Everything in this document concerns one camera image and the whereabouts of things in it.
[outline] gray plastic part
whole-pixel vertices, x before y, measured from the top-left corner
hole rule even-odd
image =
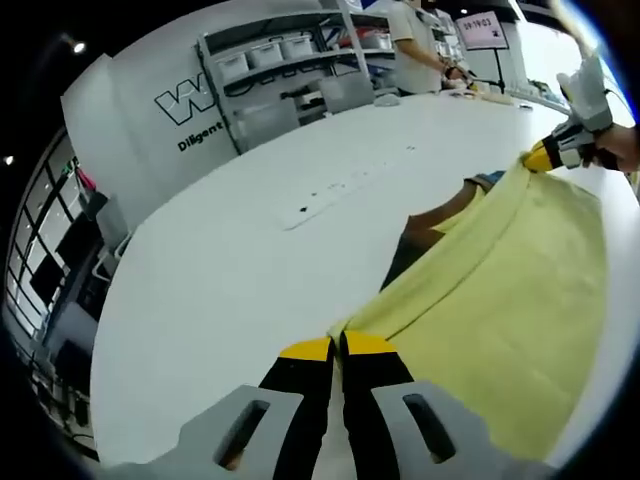
[[[514,460],[489,439],[484,421],[460,401],[428,382],[372,390],[391,435],[401,480],[539,479],[553,470],[540,462]],[[422,397],[440,420],[455,454],[436,463],[411,414],[407,400]]]
[[[243,385],[180,430],[178,445],[150,463],[123,464],[102,472],[109,480],[271,480],[289,425],[302,395]],[[253,408],[266,408],[242,455],[238,469],[220,461]]]

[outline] white table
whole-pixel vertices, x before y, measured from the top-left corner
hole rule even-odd
[[[238,385],[256,385],[284,347],[365,305],[409,214],[449,199],[465,176],[508,168],[563,120],[533,108],[435,96],[363,107],[252,150],[164,205],[136,232],[95,341],[91,409],[104,464],[169,450],[185,422]],[[282,228],[287,206],[380,156],[402,159]],[[548,459],[556,465],[611,399],[640,317],[640,212],[626,180],[595,167],[560,175],[602,198],[610,286],[598,362]]]

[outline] white wall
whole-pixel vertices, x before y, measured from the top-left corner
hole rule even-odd
[[[99,190],[117,195],[131,228],[237,155],[201,74],[193,48],[198,35],[318,8],[317,0],[214,5],[164,25],[113,59],[103,55],[65,92],[76,155]],[[181,151],[180,142],[205,130],[201,143]]]
[[[507,88],[527,85],[522,44],[516,25],[504,22],[501,25],[509,44],[508,50],[498,51],[504,83]],[[498,67],[493,50],[465,51],[464,56],[478,78],[498,81]]]
[[[111,63],[106,55],[96,60],[65,92],[62,108],[83,169],[101,190],[118,197],[125,220],[135,226],[162,203],[163,192],[140,162],[118,106]]]

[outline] yellow cloth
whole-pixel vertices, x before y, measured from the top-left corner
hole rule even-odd
[[[335,325],[381,335],[416,380],[543,459],[580,397],[605,313],[598,200],[519,163],[409,270]]]

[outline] storage bin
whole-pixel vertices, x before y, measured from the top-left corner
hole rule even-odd
[[[233,80],[249,71],[247,56],[244,53],[237,53],[218,61],[220,74],[225,81]]]
[[[373,32],[365,35],[360,39],[360,46],[362,48],[391,50],[393,45],[391,44],[391,35],[388,33]]]
[[[287,38],[280,43],[282,54],[287,60],[313,55],[310,35]]]
[[[249,50],[249,61],[253,68],[268,67],[282,61],[280,42],[270,42]]]

